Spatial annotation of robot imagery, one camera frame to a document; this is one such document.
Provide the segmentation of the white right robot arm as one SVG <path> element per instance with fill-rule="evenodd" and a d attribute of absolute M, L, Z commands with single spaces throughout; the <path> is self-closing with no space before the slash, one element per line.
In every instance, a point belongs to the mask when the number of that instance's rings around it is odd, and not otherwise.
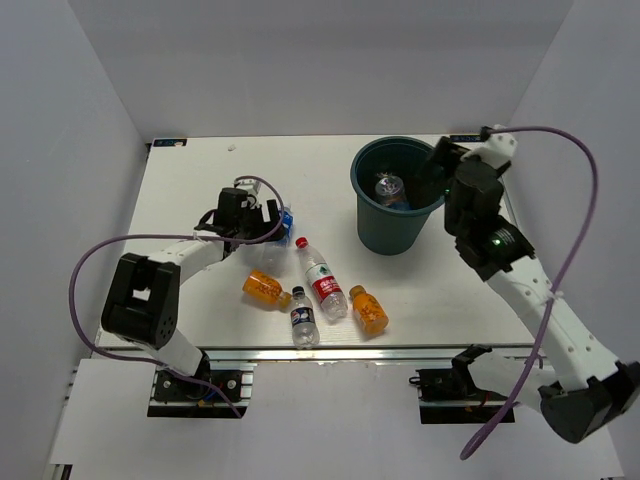
<path fill-rule="evenodd" d="M 439 139 L 429 162 L 441 167 L 444 225 L 461 259 L 534 335 L 548 370 L 530 359 L 508 359 L 473 345 L 452 361 L 451 384 L 461 397 L 480 392 L 539 412 L 563 440 L 578 444 L 624 414 L 639 397 L 639 364 L 625 363 L 586 328 L 544 272 L 534 247 L 500 214 L 500 177 L 517 142 L 502 133 L 469 150 Z"/>

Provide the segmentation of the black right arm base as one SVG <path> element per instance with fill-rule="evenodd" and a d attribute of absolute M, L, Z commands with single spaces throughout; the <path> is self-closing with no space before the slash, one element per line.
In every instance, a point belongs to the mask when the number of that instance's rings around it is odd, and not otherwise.
<path fill-rule="evenodd" d="M 417 389 L 422 425 L 482 425 L 504 405 L 506 398 L 481 390 L 471 379 L 469 365 L 492 348 L 472 345 L 444 369 L 417 370 L 408 383 Z"/>

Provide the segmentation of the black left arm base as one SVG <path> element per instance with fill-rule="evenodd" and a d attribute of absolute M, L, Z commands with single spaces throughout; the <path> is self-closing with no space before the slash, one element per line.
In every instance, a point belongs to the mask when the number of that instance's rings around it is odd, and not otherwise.
<path fill-rule="evenodd" d="M 212 362 L 209 382 L 242 417 L 249 406 L 255 364 Z M 150 418 L 238 419 L 228 402 L 209 387 L 178 380 L 164 370 L 155 373 L 147 408 Z"/>

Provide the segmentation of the tall blue label water bottle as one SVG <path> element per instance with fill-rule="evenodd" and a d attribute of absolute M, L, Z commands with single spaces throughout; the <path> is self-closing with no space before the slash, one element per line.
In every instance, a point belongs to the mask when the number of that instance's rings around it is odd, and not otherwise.
<path fill-rule="evenodd" d="M 279 213 L 283 216 L 282 236 L 278 240 L 264 242 L 257 246 L 259 253 L 257 268 L 272 277 L 279 277 L 286 270 L 294 223 L 294 216 L 289 202 L 285 204 L 284 209 L 280 210 Z"/>

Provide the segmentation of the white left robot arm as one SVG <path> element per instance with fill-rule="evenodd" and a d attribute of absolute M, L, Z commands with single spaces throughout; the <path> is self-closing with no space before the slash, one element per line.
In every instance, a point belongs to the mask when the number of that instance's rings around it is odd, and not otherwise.
<path fill-rule="evenodd" d="M 239 177 L 221 190 L 217 206 L 198 220 L 193 233 L 149 255 L 126 253 L 118 261 L 101 316 L 101 327 L 141 347 L 177 378 L 188 398 L 199 399 L 211 387 L 205 353 L 178 329 L 181 286 L 229 257 L 240 245 L 261 244 L 284 236 L 284 203 L 279 194 L 262 205 L 264 183 Z"/>

